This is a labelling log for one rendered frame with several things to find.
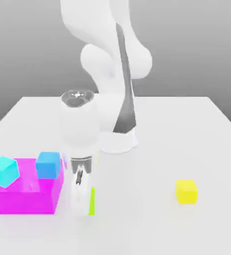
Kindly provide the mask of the small yellow cube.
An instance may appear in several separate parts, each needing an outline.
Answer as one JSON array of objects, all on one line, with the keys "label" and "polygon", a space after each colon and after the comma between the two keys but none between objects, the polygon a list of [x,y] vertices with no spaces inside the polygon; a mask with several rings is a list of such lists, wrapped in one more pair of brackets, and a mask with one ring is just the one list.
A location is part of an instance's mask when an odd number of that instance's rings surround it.
[{"label": "small yellow cube", "polygon": [[195,204],[198,198],[198,188],[193,179],[178,179],[175,194],[179,204]]}]

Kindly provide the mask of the large magenta box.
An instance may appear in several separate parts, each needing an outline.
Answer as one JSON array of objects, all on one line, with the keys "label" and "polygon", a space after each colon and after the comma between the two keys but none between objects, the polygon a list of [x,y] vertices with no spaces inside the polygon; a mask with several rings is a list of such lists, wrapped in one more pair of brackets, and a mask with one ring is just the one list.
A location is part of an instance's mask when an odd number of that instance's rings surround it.
[{"label": "large magenta box", "polygon": [[35,158],[17,158],[20,177],[0,187],[0,214],[54,214],[64,182],[63,167],[56,179],[37,177]]}]

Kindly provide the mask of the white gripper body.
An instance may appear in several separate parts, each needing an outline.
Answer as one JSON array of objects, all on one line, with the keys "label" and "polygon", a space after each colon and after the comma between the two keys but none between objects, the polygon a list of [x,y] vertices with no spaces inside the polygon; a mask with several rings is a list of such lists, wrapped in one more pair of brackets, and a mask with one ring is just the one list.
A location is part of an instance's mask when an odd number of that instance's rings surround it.
[{"label": "white gripper body", "polygon": [[83,217],[89,214],[90,184],[89,176],[82,176],[81,183],[77,183],[77,175],[73,176],[71,187],[71,206],[74,215]]}]

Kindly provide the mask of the small lime cube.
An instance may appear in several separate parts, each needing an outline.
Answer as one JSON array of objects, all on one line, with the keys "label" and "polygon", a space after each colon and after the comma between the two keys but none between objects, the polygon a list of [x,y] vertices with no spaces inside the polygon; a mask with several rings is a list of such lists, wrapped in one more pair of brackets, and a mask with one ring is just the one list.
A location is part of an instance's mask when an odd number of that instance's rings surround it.
[{"label": "small lime cube", "polygon": [[95,215],[95,188],[91,188],[90,204],[89,204],[89,215]]}]

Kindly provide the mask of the small blue cube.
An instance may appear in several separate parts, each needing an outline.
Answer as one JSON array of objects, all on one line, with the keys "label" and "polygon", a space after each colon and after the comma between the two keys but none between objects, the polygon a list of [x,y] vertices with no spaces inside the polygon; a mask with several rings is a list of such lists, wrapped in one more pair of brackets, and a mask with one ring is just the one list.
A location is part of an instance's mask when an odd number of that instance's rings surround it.
[{"label": "small blue cube", "polygon": [[56,179],[61,168],[59,152],[41,152],[35,166],[39,179]]}]

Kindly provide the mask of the small cyan cube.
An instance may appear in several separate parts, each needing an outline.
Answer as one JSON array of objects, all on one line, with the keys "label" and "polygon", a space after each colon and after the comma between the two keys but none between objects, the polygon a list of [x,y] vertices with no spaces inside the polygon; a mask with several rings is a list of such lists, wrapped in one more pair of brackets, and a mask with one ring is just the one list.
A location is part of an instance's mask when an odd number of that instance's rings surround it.
[{"label": "small cyan cube", "polygon": [[0,156],[0,187],[7,188],[19,176],[17,161],[12,158]]}]

